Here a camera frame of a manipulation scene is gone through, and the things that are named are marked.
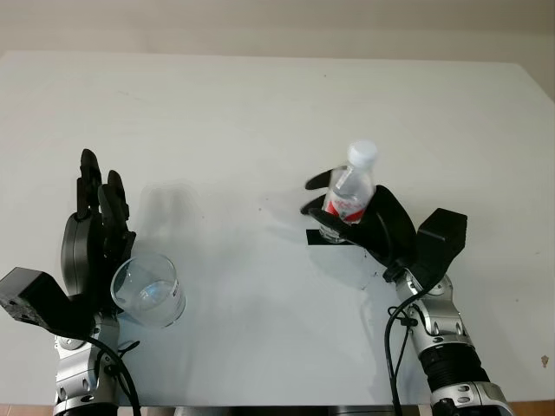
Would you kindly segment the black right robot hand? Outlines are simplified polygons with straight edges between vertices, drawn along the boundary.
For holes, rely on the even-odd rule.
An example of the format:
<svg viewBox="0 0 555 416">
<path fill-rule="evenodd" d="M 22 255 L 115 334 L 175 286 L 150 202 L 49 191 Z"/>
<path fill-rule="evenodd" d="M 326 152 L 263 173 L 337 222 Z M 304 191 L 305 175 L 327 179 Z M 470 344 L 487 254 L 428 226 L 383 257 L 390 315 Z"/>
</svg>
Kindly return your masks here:
<svg viewBox="0 0 555 416">
<path fill-rule="evenodd" d="M 339 237 L 364 248 L 378 263 L 390 267 L 408 267 L 416 258 L 415 227 L 394 194 L 377 185 L 375 194 L 356 224 L 335 218 L 323 210 L 324 196 L 311 200 L 300 208 L 303 215 L 330 227 Z"/>
</svg>

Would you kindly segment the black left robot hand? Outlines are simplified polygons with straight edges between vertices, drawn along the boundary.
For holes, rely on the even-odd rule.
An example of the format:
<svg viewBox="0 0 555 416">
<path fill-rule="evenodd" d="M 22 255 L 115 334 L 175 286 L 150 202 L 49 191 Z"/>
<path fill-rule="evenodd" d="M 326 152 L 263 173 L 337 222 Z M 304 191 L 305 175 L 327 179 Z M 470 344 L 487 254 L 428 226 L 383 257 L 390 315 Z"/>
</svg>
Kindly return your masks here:
<svg viewBox="0 0 555 416">
<path fill-rule="evenodd" d="M 61 250 L 62 277 L 70 296 L 93 311 L 121 311 L 111 295 L 115 272 L 131 257 L 136 233 L 127 227 L 129 206 L 118 172 L 103 183 L 95 154 L 84 149 L 76 181 L 76 212 L 68 219 Z"/>
</svg>

